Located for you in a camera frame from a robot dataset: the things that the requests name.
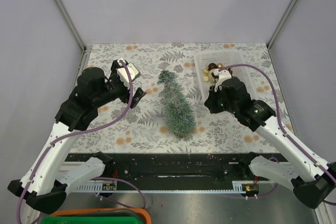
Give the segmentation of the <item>small green christmas tree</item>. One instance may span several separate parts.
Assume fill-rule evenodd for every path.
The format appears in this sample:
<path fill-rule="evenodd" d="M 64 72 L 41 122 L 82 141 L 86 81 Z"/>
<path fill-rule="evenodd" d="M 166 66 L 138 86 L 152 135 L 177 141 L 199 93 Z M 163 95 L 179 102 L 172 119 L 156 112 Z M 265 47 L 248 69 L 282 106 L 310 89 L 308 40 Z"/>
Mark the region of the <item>small green christmas tree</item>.
<path fill-rule="evenodd" d="M 162 70 L 158 84 L 163 86 L 162 111 L 167 129 L 177 138 L 191 137 L 196 128 L 195 114 L 177 80 L 177 74 L 167 69 Z"/>

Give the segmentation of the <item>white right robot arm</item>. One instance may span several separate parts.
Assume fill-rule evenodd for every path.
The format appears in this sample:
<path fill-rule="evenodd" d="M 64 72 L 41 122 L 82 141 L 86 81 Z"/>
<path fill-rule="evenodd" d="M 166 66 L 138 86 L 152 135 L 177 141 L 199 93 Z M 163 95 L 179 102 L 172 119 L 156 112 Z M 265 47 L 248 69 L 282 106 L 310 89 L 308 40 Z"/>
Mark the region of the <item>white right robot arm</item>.
<path fill-rule="evenodd" d="M 305 206 L 316 209 L 335 189 L 335 163 L 329 163 L 286 132 L 275 111 L 264 101 L 250 97 L 238 78 L 226 78 L 210 86 L 205 106 L 210 113 L 231 113 L 240 124 L 270 142 L 289 162 L 283 165 L 259 154 L 239 166 L 243 179 L 263 177 L 291 190 Z"/>

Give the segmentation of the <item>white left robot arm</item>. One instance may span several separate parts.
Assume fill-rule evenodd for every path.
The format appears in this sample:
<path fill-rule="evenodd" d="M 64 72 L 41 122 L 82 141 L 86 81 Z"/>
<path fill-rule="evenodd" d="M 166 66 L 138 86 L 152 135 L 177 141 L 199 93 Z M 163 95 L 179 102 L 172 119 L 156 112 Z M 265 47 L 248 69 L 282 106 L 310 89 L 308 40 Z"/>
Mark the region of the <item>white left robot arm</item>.
<path fill-rule="evenodd" d="M 69 98 L 61 104 L 43 150 L 24 177 L 9 183 L 8 190 L 34 210 L 52 214 L 87 181 L 112 177 L 113 159 L 102 152 L 67 173 L 61 174 L 59 169 L 78 138 L 93 132 L 88 126 L 100 107 L 116 99 L 127 105 L 126 110 L 139 103 L 146 94 L 141 88 L 133 90 L 133 81 L 139 76 L 136 66 L 123 59 L 113 61 L 109 77 L 98 67 L 83 70 Z"/>

